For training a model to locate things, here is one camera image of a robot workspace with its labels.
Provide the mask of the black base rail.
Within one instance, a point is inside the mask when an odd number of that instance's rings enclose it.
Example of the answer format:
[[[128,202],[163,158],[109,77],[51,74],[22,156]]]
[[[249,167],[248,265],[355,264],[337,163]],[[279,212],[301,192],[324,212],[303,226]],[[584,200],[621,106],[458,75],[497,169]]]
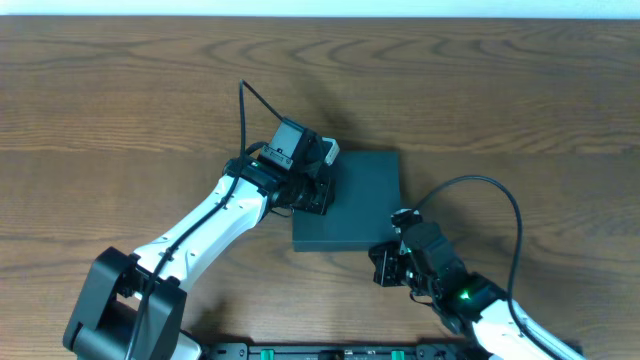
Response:
[[[417,345],[322,344],[278,345],[217,343],[205,348],[205,360],[472,360],[489,359],[466,343]]]

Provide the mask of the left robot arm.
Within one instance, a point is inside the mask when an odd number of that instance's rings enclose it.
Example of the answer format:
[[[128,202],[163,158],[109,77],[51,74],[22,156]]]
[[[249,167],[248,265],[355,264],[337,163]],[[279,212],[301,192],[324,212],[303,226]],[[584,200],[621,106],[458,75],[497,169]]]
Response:
[[[339,152],[331,138],[256,143],[225,166],[214,190],[170,230],[125,254],[92,263],[62,338],[80,359],[201,359],[183,331],[188,292],[243,233],[274,208],[323,215]]]

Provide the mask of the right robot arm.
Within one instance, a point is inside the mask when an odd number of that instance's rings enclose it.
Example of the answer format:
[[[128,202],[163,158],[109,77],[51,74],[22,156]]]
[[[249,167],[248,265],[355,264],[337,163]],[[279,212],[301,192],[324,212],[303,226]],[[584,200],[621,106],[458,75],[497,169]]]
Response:
[[[427,303],[451,332],[471,340],[491,359],[581,359],[577,350],[533,321],[507,291],[467,271],[435,223],[399,230],[400,239],[372,247],[374,281],[405,285]]]

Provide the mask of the dark green hinged box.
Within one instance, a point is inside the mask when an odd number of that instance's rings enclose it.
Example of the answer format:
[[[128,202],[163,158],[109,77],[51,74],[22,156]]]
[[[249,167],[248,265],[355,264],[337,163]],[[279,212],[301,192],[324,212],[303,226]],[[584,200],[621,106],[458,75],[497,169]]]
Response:
[[[399,158],[389,151],[348,151],[331,166],[335,199],[324,215],[293,216],[296,252],[368,251],[396,238],[391,215],[401,208]]]

